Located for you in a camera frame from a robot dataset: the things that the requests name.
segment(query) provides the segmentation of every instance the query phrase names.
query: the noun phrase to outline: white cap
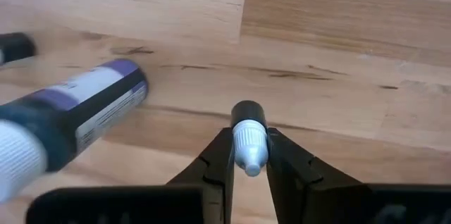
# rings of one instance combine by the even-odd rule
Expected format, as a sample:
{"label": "white cap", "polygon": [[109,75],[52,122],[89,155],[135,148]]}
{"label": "white cap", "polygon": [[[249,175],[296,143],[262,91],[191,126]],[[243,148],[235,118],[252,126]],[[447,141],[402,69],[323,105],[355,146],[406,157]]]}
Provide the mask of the white cap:
{"label": "white cap", "polygon": [[14,197],[47,169],[42,143],[23,126],[0,120],[0,203]]}
{"label": "white cap", "polygon": [[233,128],[235,162],[248,176],[260,174],[268,161],[265,127],[255,120],[243,120]]}

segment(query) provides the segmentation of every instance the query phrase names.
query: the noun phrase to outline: wooden table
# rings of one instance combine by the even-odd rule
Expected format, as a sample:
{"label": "wooden table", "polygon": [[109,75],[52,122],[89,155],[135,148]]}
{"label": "wooden table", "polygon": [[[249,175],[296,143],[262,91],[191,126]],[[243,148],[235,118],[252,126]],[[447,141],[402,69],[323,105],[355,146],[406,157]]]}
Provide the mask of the wooden table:
{"label": "wooden table", "polygon": [[[149,98],[61,172],[0,206],[23,223],[57,187],[155,185],[228,126],[243,99],[365,182],[451,182],[451,0],[0,0],[0,32],[39,56],[0,69],[0,102],[114,58]],[[275,223],[265,174],[235,171],[234,223]]]}

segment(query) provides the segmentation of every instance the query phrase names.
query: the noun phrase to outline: black object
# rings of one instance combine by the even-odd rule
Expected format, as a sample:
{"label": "black object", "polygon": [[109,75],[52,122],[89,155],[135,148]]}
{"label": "black object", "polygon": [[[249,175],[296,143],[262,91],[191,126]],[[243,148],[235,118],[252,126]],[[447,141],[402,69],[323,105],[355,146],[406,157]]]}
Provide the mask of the black object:
{"label": "black object", "polygon": [[231,128],[243,120],[255,120],[266,128],[263,108],[255,101],[240,101],[232,108]]}
{"label": "black object", "polygon": [[[267,175],[280,224],[451,223],[449,185],[365,184],[275,128],[268,129],[268,150]],[[233,160],[228,127],[167,185],[58,189],[33,201],[26,223],[229,224]]]}
{"label": "black object", "polygon": [[21,32],[0,34],[0,65],[36,54],[36,46],[26,34]]}

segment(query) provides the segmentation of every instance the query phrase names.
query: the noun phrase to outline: plastic bottle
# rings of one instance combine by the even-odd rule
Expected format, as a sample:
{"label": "plastic bottle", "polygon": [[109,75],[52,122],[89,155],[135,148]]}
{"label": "plastic bottle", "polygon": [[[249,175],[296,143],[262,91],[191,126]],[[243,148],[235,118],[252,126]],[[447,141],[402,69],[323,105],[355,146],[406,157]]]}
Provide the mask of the plastic bottle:
{"label": "plastic bottle", "polygon": [[0,66],[36,54],[36,46],[31,37],[24,33],[0,35]]}
{"label": "plastic bottle", "polygon": [[118,59],[0,106],[0,202],[62,169],[147,93],[144,73]]}
{"label": "plastic bottle", "polygon": [[260,174],[268,161],[266,121],[255,101],[241,101],[232,109],[235,162],[250,177]]}

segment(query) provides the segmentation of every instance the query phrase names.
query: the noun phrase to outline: dropper bottle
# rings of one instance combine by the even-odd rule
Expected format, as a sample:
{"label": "dropper bottle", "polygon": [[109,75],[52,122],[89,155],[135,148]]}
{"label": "dropper bottle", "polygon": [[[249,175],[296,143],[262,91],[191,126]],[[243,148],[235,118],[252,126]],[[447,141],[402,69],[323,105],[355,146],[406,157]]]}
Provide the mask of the dropper bottle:
{"label": "dropper bottle", "polygon": [[241,101],[232,109],[235,162],[250,177],[260,174],[268,161],[266,121],[255,101]]}

